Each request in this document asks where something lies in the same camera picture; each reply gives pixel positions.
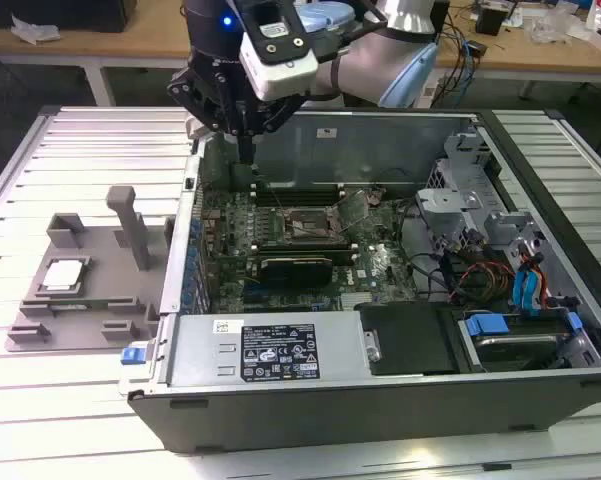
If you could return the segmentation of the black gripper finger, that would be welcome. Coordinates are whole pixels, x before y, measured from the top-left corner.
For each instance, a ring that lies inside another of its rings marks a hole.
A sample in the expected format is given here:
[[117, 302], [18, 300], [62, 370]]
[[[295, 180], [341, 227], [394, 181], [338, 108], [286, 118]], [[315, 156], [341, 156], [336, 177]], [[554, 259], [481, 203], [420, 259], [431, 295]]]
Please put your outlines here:
[[245, 110], [244, 163], [255, 158], [256, 141], [277, 131], [305, 102], [304, 95], [292, 95], [271, 102], [249, 101]]
[[174, 75], [167, 89], [180, 106], [208, 129], [233, 137], [238, 159], [246, 163], [246, 134], [226, 71], [212, 67], [203, 73], [186, 67]]

